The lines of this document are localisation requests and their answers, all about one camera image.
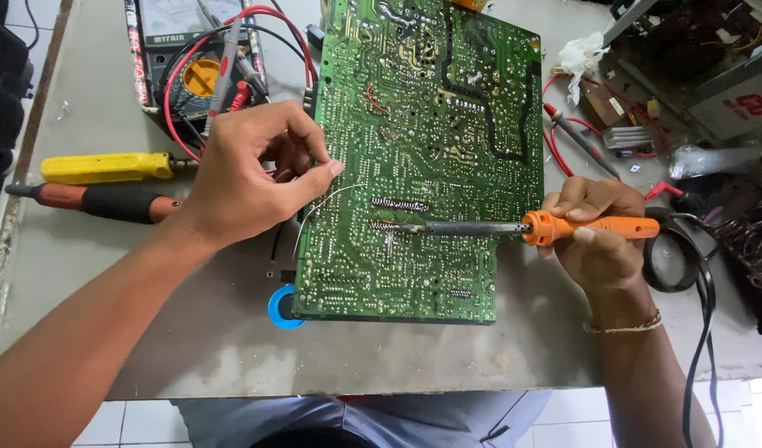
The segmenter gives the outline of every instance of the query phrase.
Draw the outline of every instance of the green circuit board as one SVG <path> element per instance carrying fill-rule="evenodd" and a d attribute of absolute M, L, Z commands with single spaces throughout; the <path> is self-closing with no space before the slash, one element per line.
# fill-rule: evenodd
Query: green circuit board
<path fill-rule="evenodd" d="M 538 208 L 540 63 L 539 36 L 449 0 L 329 2 L 316 121 L 346 168 L 306 209 L 295 317 L 495 322 L 499 239 L 389 225 Z"/>

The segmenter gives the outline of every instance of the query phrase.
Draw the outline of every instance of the hand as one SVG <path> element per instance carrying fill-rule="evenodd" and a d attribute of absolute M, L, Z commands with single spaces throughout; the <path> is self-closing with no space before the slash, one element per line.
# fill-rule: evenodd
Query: hand
<path fill-rule="evenodd" d="M 276 162 L 273 176 L 263 161 Z M 344 168 L 329 160 L 323 131 L 292 101 L 225 113 L 212 123 L 190 196 L 165 222 L 221 249 L 290 219 Z"/>
<path fill-rule="evenodd" d="M 545 197 L 542 209 L 555 218 L 585 222 L 599 216 L 644 217 L 644 197 L 615 180 L 594 182 L 574 176 L 559 193 Z M 572 239 L 557 240 L 551 247 L 539 248 L 542 258 L 552 251 L 586 295 L 610 295 L 643 282 L 643 240 L 627 241 L 610 230 L 580 227 Z"/>

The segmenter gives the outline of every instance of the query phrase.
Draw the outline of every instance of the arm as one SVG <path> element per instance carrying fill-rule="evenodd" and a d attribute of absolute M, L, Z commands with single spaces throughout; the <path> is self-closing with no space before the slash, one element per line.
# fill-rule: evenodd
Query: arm
<path fill-rule="evenodd" d="M 320 164 L 309 168 L 313 156 Z M 275 178 L 265 159 L 276 161 Z M 329 161 L 322 131 L 300 106 L 216 118 L 182 208 L 0 357 L 0 447 L 71 445 L 187 275 L 224 246 L 289 219 L 343 167 Z"/>
<path fill-rule="evenodd" d="M 644 216 L 640 193 L 616 181 L 567 179 L 561 193 L 545 198 L 543 209 L 558 218 L 584 222 L 600 215 Z M 580 228 L 552 251 L 584 289 L 596 329 L 628 329 L 652 321 L 657 308 L 641 274 L 642 241 L 626 241 L 607 230 Z M 682 406 L 685 375 L 663 326 L 649 331 L 595 335 L 602 355 L 603 384 L 619 446 L 685 446 Z M 715 446 L 696 397 L 691 407 L 695 448 Z"/>

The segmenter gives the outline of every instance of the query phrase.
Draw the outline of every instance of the blue tape roll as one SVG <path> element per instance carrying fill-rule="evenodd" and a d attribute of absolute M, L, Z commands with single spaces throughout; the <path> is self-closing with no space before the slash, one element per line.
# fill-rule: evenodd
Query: blue tape roll
<path fill-rule="evenodd" d="M 273 296 L 270 296 L 270 301 L 268 302 L 268 317 L 270 317 L 270 321 L 273 322 L 276 327 L 282 330 L 297 329 L 306 323 L 306 321 L 298 320 L 288 321 L 284 317 L 281 317 L 281 314 L 279 313 L 279 302 L 281 302 L 281 299 L 284 296 L 288 296 L 293 293 L 295 293 L 294 285 L 282 286 L 276 290 L 276 292 L 274 292 Z"/>

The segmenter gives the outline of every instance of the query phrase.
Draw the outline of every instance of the gray workbench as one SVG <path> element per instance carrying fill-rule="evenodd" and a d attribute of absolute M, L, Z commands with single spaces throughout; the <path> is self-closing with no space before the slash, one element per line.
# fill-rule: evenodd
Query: gray workbench
<path fill-rule="evenodd" d="M 318 22 L 315 0 L 281 0 L 301 28 Z M 602 6 L 568 0 L 494 2 L 491 14 L 543 37 L 545 80 L 564 44 L 601 30 Z M 259 23 L 280 32 L 270 18 Z M 299 97 L 303 65 L 271 38 L 263 41 L 276 100 Z M 47 157 L 124 151 L 172 151 L 175 145 L 139 109 L 132 81 L 122 2 L 75 0 L 37 130 L 29 174 L 39 183 Z M 558 90 L 548 98 L 565 106 Z M 71 113 L 62 119 L 61 104 Z M 605 174 L 559 142 L 575 172 Z M 665 160 L 649 161 L 625 182 L 642 190 L 657 181 Z M 564 175 L 547 160 L 545 189 Z M 150 182 L 184 195 L 190 179 Z M 0 354 L 71 292 L 138 244 L 151 228 L 21 202 L 11 210 L 0 246 Z M 190 276 L 151 324 L 112 386 L 109 399 L 373 394 L 587 387 L 600 382 L 590 316 L 582 293 L 556 261 L 509 242 L 498 249 L 498 317 L 492 327 L 434 324 L 308 322 L 274 327 L 267 300 L 278 271 L 292 257 L 296 226 L 282 235 L 276 275 L 267 278 L 272 232 L 224 249 Z M 720 308 L 713 339 L 721 379 L 762 376 L 762 336 L 741 304 L 720 259 L 712 263 Z M 701 331 L 696 291 L 655 293 L 681 365 L 687 368 Z M 704 356 L 697 379 L 709 377 Z"/>

